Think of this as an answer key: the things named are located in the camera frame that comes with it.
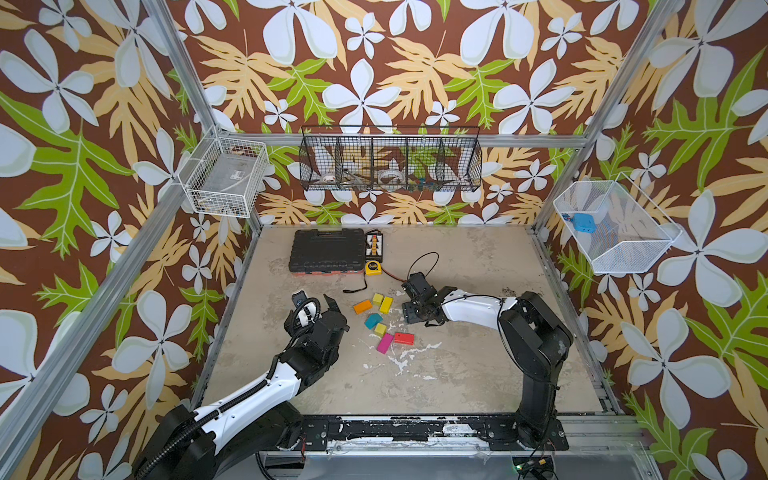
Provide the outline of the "orange wood block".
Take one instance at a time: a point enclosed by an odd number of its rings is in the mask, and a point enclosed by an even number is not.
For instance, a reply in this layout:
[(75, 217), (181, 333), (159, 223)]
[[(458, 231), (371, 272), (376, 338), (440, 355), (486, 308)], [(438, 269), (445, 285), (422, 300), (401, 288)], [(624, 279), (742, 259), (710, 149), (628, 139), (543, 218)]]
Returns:
[(353, 306), (353, 310), (356, 314), (362, 314), (368, 310), (370, 310), (373, 307), (373, 304), (370, 300), (365, 300), (362, 302), (359, 302)]

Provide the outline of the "yellow tape measure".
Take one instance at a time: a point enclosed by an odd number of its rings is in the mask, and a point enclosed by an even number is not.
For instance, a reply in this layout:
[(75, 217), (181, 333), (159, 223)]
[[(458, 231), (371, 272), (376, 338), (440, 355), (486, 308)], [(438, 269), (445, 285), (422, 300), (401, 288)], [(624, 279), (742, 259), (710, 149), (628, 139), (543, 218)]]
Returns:
[(381, 264), (378, 261), (370, 260), (367, 261), (365, 264), (365, 275), (366, 276), (378, 276), (383, 273)]

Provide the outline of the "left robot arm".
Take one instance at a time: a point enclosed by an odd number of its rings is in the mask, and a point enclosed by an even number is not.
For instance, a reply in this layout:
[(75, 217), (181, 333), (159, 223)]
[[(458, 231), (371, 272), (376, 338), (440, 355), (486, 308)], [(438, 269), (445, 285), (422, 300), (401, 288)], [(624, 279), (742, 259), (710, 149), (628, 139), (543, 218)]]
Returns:
[(290, 340), (268, 371), (227, 397), (168, 413), (132, 466), (134, 479), (213, 479), (240, 458), (299, 440), (302, 415), (290, 401), (320, 380), (339, 359), (349, 331), (338, 303), (327, 306), (303, 291), (284, 328)]

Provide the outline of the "magenta wood block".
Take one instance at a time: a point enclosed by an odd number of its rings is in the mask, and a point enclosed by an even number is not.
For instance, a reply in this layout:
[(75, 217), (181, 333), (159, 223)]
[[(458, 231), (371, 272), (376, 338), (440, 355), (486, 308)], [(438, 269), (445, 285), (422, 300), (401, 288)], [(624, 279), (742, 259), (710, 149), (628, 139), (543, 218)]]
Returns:
[(385, 333), (377, 345), (377, 351), (379, 353), (386, 354), (389, 351), (393, 341), (394, 336), (392, 334)]

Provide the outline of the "yellow wood block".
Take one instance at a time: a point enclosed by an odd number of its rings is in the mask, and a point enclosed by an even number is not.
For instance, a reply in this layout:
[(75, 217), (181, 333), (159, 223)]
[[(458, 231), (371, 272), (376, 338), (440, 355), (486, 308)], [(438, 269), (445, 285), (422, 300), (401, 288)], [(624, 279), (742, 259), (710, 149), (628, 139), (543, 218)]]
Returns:
[(391, 297), (385, 297), (380, 305), (380, 312), (383, 314), (388, 314), (391, 310), (392, 304), (393, 299)]

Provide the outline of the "black and red tool case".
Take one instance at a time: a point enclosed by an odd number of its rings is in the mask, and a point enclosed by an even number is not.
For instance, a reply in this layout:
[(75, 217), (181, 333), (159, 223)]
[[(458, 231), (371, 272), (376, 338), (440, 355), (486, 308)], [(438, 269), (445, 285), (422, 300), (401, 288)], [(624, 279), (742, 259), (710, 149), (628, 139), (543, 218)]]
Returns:
[(365, 233), (362, 229), (298, 230), (288, 270), (294, 274), (356, 273), (364, 270)]

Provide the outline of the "teal wood block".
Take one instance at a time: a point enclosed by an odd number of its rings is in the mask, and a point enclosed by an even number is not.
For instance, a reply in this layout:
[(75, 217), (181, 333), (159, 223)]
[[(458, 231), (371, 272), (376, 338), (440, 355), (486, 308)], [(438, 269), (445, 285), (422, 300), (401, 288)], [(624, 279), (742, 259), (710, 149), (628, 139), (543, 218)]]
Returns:
[(369, 330), (374, 330), (378, 324), (382, 322), (382, 316), (378, 313), (370, 314), (364, 324)]

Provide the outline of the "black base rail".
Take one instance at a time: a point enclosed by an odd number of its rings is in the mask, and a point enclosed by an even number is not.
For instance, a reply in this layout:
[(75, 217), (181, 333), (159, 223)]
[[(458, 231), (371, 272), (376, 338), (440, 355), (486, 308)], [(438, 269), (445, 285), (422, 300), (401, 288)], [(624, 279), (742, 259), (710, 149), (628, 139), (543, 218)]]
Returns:
[(514, 413), (467, 415), (333, 416), (307, 415), (301, 424), (304, 446), (321, 451), (333, 442), (358, 439), (427, 444), (436, 439), (478, 440), (492, 451), (533, 449), (564, 452), (570, 448), (562, 423), (548, 424), (535, 438), (521, 429)]

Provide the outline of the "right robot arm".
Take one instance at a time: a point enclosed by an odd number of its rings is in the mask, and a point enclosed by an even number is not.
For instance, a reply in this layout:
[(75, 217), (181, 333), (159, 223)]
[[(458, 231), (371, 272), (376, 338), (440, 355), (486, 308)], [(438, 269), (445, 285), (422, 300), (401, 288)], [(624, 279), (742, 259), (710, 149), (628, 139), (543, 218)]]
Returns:
[(408, 296), (402, 304), (408, 324), (466, 322), (499, 333), (523, 374), (516, 411), (518, 441), (528, 448), (546, 444), (555, 434), (558, 379), (574, 336), (543, 298), (532, 291), (497, 297), (451, 286), (436, 289), (421, 272), (410, 274), (402, 289)]

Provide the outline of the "blue object in basket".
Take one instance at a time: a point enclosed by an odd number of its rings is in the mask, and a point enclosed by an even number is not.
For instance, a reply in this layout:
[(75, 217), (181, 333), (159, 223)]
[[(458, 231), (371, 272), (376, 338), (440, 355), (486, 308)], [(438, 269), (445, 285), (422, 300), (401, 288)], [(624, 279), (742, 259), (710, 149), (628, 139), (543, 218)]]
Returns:
[(570, 217), (570, 222), (576, 232), (592, 234), (597, 231), (597, 224), (590, 214), (574, 213)]

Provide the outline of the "red wood block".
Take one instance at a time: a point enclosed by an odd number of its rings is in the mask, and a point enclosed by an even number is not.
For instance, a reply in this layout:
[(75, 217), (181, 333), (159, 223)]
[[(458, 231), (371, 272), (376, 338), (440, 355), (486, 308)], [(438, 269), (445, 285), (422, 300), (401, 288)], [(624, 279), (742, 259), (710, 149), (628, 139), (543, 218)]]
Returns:
[(394, 342), (400, 345), (413, 345), (415, 343), (415, 336), (410, 333), (396, 332), (394, 334)]

